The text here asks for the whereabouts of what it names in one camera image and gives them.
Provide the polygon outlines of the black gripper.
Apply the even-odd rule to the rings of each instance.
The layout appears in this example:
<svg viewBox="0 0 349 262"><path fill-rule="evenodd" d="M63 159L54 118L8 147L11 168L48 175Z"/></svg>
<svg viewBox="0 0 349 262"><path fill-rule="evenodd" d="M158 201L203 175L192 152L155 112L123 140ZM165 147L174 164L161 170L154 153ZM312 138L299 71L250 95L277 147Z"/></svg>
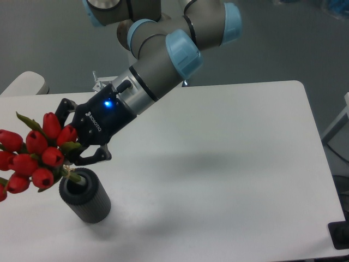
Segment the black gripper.
<svg viewBox="0 0 349 262"><path fill-rule="evenodd" d="M59 124L64 128L68 116L74 113L70 125L76 129L78 141L83 145L65 156L65 165L86 166L112 159L107 147L111 137L136 118L136 114L119 97L129 87L129 80L124 80L117 87L108 84L80 105L67 98L61 100L55 112ZM90 145L99 146L90 155L83 156Z"/></svg>

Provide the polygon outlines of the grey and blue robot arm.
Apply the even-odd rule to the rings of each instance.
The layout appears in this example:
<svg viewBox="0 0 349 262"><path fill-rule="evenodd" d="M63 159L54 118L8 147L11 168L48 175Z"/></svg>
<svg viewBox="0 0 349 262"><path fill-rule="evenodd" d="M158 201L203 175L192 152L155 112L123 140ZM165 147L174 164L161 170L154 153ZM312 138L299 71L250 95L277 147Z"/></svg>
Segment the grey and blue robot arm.
<svg viewBox="0 0 349 262"><path fill-rule="evenodd" d="M222 1L181 1L183 15L161 18L160 1L84 1L94 23L126 22L124 46L136 62L86 103L62 99L56 116L64 124L73 114L80 148L66 154L77 166L110 160L107 145L118 131L202 65L201 51L238 39L238 7Z"/></svg>

